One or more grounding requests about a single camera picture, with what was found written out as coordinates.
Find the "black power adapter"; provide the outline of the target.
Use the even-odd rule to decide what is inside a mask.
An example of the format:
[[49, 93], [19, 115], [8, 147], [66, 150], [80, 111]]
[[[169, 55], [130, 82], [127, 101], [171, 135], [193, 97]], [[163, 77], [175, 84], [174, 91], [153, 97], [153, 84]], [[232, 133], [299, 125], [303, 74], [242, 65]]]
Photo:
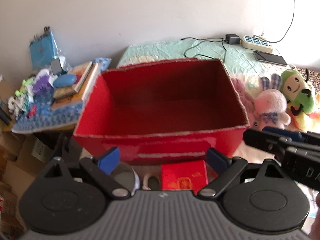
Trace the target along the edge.
[[240, 44], [240, 36], [236, 34], [226, 34], [225, 41], [231, 45]]

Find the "small red gift box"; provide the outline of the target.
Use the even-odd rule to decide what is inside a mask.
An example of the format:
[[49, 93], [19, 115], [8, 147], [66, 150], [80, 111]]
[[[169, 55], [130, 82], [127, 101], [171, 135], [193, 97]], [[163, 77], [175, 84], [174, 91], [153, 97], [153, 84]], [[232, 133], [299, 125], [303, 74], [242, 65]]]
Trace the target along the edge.
[[197, 194], [207, 184], [207, 168], [203, 160], [161, 166], [162, 190], [193, 190]]

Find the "white power strip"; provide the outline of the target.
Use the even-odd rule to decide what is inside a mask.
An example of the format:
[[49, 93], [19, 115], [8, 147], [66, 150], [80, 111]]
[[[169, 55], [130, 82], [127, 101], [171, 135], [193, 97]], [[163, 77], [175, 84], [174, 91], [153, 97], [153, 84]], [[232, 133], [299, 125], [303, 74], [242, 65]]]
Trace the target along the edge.
[[273, 53], [273, 47], [259, 37], [244, 35], [241, 38], [241, 45], [246, 49], [260, 51], [263, 53]]

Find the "pink plush bunny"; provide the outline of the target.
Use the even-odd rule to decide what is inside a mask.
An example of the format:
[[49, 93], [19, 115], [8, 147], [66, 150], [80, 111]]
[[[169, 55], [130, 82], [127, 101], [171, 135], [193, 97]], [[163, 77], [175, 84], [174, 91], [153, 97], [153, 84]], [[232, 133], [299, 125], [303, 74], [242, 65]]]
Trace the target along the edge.
[[291, 117], [287, 114], [287, 101], [279, 90], [281, 76], [274, 73], [271, 78], [260, 77], [262, 91], [254, 100], [254, 116], [258, 122], [258, 129], [266, 126], [284, 129], [291, 123]]

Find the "stack of books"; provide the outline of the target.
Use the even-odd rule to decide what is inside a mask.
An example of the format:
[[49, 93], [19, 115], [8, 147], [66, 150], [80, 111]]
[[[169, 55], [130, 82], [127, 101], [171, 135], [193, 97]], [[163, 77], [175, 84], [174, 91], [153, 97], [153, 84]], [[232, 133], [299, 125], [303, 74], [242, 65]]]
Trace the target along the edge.
[[100, 64], [88, 61], [72, 68], [68, 74], [74, 75], [76, 81], [71, 86], [58, 88], [54, 92], [50, 107], [52, 111], [84, 103], [100, 74]]

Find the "purple toy figure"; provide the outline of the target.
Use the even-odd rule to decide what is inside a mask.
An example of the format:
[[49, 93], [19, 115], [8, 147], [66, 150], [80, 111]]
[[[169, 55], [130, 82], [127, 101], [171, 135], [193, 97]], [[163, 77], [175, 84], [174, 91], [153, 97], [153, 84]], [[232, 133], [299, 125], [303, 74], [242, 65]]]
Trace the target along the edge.
[[53, 86], [50, 83], [50, 75], [40, 76], [33, 84], [33, 93], [34, 95], [40, 95], [52, 88]]

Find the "green yellow plush toy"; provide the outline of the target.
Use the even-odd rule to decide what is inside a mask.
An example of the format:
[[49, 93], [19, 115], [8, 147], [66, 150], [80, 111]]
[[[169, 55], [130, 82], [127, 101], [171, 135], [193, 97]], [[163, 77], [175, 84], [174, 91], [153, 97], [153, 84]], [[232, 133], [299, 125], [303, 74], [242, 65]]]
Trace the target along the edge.
[[303, 131], [314, 128], [319, 122], [319, 94], [309, 81], [309, 71], [302, 76], [296, 69], [287, 69], [281, 78], [280, 91], [287, 100], [287, 111], [295, 126]]

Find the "small grey mirror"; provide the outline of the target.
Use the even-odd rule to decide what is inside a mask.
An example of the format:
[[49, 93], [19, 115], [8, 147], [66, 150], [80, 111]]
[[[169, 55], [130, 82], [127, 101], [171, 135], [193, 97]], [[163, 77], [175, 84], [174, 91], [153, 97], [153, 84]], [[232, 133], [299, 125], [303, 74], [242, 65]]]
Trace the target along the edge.
[[53, 75], [58, 75], [63, 71], [63, 68], [61, 66], [61, 61], [59, 58], [53, 59], [50, 63], [50, 67]]

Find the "blue paper bag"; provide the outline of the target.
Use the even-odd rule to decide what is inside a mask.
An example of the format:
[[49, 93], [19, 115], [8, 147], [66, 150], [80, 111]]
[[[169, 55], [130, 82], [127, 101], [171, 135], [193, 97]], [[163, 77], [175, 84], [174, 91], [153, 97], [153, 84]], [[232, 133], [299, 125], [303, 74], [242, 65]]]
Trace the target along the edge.
[[29, 44], [33, 71], [42, 69], [59, 56], [59, 50], [50, 26], [45, 26], [41, 35], [37, 34]]

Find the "cardboard boxes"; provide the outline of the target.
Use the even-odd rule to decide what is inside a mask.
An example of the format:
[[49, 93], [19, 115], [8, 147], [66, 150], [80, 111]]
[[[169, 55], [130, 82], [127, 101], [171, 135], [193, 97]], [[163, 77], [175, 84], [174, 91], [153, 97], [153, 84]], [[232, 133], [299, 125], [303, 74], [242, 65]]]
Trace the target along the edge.
[[62, 140], [62, 133], [36, 133], [30, 135], [5, 132], [5, 123], [1, 121], [1, 148], [8, 158], [2, 182], [11, 186], [11, 192], [16, 196], [15, 217], [25, 226], [18, 211], [21, 196], [34, 181], [37, 174], [45, 167], [45, 163], [32, 155], [35, 142], [41, 141], [51, 150], [56, 150]]

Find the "blue patterned cloth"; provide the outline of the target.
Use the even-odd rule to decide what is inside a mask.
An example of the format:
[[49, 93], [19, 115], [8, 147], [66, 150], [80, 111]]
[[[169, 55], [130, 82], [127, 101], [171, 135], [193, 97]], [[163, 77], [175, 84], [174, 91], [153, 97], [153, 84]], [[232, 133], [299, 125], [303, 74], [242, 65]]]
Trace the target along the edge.
[[54, 100], [51, 89], [35, 98], [29, 112], [23, 114], [13, 124], [11, 131], [17, 134], [53, 131], [74, 126], [78, 122], [82, 109], [91, 94], [98, 76], [108, 69], [109, 58], [96, 58], [86, 77], [80, 92], [62, 100]]

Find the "blue glasses case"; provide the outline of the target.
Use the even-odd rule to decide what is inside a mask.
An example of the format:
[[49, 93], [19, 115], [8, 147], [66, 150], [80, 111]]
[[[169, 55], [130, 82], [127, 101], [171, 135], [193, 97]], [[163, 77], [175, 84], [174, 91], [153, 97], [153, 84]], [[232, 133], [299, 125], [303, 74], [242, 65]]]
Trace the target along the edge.
[[75, 84], [76, 80], [77, 77], [74, 74], [63, 74], [53, 82], [53, 86], [55, 88], [69, 87]]

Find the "large red cardboard box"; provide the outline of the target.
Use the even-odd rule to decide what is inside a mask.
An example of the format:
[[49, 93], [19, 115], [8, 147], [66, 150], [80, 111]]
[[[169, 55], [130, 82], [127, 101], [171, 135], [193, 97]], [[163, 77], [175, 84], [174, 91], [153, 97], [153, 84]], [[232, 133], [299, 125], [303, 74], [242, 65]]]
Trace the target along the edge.
[[220, 60], [176, 59], [101, 74], [74, 139], [91, 155], [116, 146], [131, 165], [230, 156], [249, 127], [245, 107]]

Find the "green bear quilt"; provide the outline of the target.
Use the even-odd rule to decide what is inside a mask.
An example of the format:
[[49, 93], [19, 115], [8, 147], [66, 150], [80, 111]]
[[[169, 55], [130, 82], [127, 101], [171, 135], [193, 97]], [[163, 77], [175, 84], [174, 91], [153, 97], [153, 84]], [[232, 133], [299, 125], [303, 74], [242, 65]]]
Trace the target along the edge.
[[198, 58], [201, 60], [219, 59], [231, 76], [249, 77], [281, 74], [288, 66], [259, 62], [253, 51], [242, 45], [230, 45], [220, 39], [199, 41], [186, 40], [162, 41], [129, 46], [119, 60], [117, 67], [143, 62], [172, 59]]

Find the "pink fluffy plush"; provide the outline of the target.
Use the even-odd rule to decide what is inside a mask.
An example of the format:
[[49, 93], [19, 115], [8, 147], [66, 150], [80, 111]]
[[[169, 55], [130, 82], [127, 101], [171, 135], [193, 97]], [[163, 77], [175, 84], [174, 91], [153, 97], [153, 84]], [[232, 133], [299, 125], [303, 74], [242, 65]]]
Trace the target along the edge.
[[236, 77], [232, 77], [231, 78], [232, 84], [235, 88], [235, 90], [237, 91], [237, 93], [239, 94], [240, 100], [242, 102], [242, 104], [244, 105], [246, 112], [247, 112], [247, 116], [249, 119], [249, 123], [251, 126], [253, 126], [254, 122], [255, 122], [255, 117], [254, 117], [254, 99], [252, 98], [252, 96], [246, 91], [245, 89], [245, 83], [244, 81], [236, 78]]

